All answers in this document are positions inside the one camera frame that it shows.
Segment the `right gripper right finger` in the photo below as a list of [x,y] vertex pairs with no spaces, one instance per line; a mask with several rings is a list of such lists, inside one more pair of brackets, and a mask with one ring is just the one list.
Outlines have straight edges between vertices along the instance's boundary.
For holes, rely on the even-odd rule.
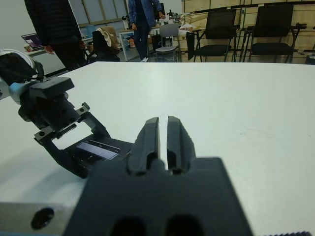
[[167,123],[167,164],[173,174],[184,174],[196,158],[194,143],[181,120],[168,117]]

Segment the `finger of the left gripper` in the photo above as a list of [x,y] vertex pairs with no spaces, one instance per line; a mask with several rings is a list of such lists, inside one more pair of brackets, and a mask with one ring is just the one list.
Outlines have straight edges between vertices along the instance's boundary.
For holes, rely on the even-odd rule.
[[65,150],[58,149],[49,136],[40,137],[39,143],[51,155],[57,164],[80,178],[86,178],[87,172]]
[[105,126],[103,126],[103,124],[98,121],[98,119],[95,118],[91,113],[83,113],[81,115],[80,122],[84,122],[92,132],[91,135],[85,137],[83,140],[88,140],[90,138],[95,138],[95,140],[111,138]]

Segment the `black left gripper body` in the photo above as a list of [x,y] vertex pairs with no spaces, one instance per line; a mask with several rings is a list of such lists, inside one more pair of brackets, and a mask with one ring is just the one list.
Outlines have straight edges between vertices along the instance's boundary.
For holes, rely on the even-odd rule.
[[26,122],[32,122],[39,129],[34,135],[38,143],[62,137],[74,129],[76,123],[83,119],[83,114],[90,109],[83,103],[82,107],[76,110],[68,101],[66,92],[50,99],[25,92],[20,96],[20,105],[20,117]]

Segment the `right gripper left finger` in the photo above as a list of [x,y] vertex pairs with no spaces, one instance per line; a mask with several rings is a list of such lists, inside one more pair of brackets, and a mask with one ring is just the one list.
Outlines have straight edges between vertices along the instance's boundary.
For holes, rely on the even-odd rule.
[[160,159],[159,118],[147,120],[132,145],[127,160],[127,169],[131,174],[147,172],[152,162]]

